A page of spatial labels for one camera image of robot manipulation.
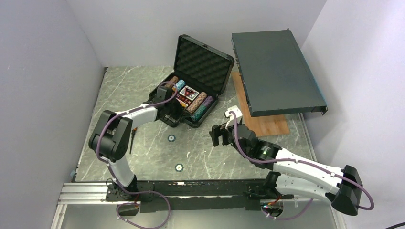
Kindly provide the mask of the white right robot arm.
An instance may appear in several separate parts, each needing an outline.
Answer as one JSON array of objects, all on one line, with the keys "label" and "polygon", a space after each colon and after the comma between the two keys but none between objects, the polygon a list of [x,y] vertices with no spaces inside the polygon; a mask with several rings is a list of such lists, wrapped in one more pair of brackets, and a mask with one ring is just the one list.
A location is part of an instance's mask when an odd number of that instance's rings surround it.
[{"label": "white right robot arm", "polygon": [[281,146],[260,140],[247,126],[214,125],[209,131],[213,146],[231,145],[250,163],[269,173],[251,196],[279,198],[287,195],[321,200],[337,211],[356,216],[360,209],[362,182],[356,168],[330,167],[298,156]]}]

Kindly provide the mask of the teal poker chip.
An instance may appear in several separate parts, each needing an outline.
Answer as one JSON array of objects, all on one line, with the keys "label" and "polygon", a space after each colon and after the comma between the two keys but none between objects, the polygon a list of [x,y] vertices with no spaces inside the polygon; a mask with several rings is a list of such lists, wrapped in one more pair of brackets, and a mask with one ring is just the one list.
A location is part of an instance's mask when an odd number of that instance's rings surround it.
[{"label": "teal poker chip", "polygon": [[176,136],[175,135],[168,135],[167,140],[169,142],[174,142],[176,140]]},{"label": "teal poker chip", "polygon": [[175,166],[176,172],[182,172],[183,170],[184,170],[183,164],[176,164],[176,166]]}]

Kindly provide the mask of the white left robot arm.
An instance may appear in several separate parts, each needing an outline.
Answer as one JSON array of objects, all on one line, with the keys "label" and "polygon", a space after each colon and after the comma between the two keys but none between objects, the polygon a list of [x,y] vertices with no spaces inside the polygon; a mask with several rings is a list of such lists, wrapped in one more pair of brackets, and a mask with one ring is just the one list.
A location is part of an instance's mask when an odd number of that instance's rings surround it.
[{"label": "white left robot arm", "polygon": [[107,165],[113,182],[119,186],[118,194],[124,200],[132,200],[138,191],[137,177],[126,159],[131,132],[170,113],[176,114],[177,108],[182,109],[175,99],[177,92],[174,83],[163,82],[151,101],[122,112],[105,110],[99,117],[88,146],[97,159]]}]

